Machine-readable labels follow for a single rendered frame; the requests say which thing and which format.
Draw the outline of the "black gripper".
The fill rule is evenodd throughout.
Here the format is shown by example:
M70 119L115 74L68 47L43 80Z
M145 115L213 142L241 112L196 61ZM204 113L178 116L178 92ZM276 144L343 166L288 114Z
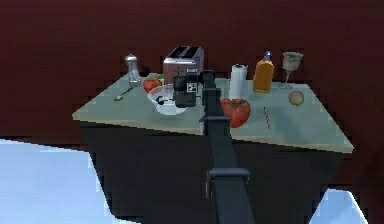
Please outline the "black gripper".
M159 101L158 105L176 105L178 108L194 107L196 105L196 94L198 92L197 75L176 76L173 87L173 97L158 96L155 99Z

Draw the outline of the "white bowl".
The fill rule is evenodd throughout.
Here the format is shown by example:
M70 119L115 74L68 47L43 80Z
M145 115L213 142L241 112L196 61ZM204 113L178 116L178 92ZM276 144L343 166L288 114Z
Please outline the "white bowl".
M160 114L163 114L166 116L174 116L174 115L182 114L183 112L186 111L186 108L179 108L176 106L176 104L160 106L158 105L159 101L155 100L158 96L173 97L173 93L174 93L174 88L172 84L162 85L152 89L148 93L148 99L153 103L154 107Z

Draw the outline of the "small red tomato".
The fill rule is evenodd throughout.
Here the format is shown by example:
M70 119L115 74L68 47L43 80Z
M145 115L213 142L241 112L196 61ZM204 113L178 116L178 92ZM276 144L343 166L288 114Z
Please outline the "small red tomato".
M159 78L147 78L143 82L143 88L144 90L149 93L152 89L161 86L162 82Z

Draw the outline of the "silver toaster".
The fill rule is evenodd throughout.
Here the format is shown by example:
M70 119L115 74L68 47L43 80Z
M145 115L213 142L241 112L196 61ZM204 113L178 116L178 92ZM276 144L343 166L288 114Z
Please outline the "silver toaster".
M164 83L172 84L174 78L185 75L188 69L203 70L204 50L202 47L178 46L163 60Z

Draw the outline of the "glass salt shaker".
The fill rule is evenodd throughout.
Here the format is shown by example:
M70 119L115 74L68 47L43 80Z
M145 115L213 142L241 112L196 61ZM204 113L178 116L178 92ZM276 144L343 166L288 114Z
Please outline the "glass salt shaker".
M125 57L125 62L128 66L128 79L131 87L139 87L141 85L141 78L137 67L137 57L129 54Z

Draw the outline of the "metal spoon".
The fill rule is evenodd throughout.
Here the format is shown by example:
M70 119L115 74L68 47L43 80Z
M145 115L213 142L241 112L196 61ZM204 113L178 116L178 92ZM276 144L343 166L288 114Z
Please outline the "metal spoon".
M120 101L120 100L122 100L123 97L124 97L124 95L125 95L126 93L130 92L132 89L133 89L133 87L130 87L130 88L128 88L126 91L124 91L123 93L121 93L120 95L116 96L116 97L114 98L114 101Z

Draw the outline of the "dark counter with pale top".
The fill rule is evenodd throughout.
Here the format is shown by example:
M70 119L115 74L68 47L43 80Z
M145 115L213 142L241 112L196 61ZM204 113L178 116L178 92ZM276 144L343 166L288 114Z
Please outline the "dark counter with pale top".
M142 224L216 224L215 201L206 198L212 158L200 122L203 106L162 115L141 88L114 101L128 88L121 77L73 115L111 213ZM354 149L309 86L295 88L304 94L300 106L278 86L263 94L246 83L250 117L230 129L239 167L250 172L256 224L309 224Z

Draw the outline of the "large red tomato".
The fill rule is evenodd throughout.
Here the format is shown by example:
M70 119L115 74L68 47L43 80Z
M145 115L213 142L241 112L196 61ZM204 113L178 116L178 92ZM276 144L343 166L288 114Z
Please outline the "large red tomato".
M223 99L221 106L225 116L230 118L230 127L239 128L245 124L251 113L250 104L244 99Z

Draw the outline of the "white paper towel roll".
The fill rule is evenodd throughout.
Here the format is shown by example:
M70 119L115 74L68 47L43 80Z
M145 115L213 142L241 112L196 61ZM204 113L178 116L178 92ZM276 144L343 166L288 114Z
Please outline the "white paper towel roll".
M230 99L242 99L245 96L247 69L248 67L242 64L232 66L229 82Z

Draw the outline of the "orange bottle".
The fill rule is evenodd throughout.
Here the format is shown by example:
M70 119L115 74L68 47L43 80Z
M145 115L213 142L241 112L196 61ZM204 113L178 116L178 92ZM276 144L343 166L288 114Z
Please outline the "orange bottle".
M266 51L263 59L255 67L253 77L253 91L260 93L269 93L274 75L274 65L271 61L271 52Z

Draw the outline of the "red striped pencil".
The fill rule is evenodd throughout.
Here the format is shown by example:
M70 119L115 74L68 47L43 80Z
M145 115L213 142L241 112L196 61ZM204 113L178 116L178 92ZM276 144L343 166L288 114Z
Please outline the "red striped pencil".
M267 111L267 107L264 106L263 110L264 110L264 117L265 117L265 120L266 120L267 128L268 128L268 130L271 130L271 123L270 123L270 118L269 118L269 114L268 114L268 111Z

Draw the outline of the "pale round potato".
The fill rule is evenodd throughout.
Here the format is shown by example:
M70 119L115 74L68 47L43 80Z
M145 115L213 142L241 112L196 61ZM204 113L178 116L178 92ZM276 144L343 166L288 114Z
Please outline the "pale round potato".
M300 106L304 103L304 94L301 91L292 91L288 99L292 105Z

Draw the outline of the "wine glass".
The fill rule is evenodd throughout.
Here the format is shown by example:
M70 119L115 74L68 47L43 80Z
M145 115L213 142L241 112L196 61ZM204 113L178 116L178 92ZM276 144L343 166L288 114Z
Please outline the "wine glass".
M303 54L298 52L284 52L282 69L285 71L285 81L279 84L280 89L292 89L292 86L288 83L289 77L292 72L296 71L301 63Z

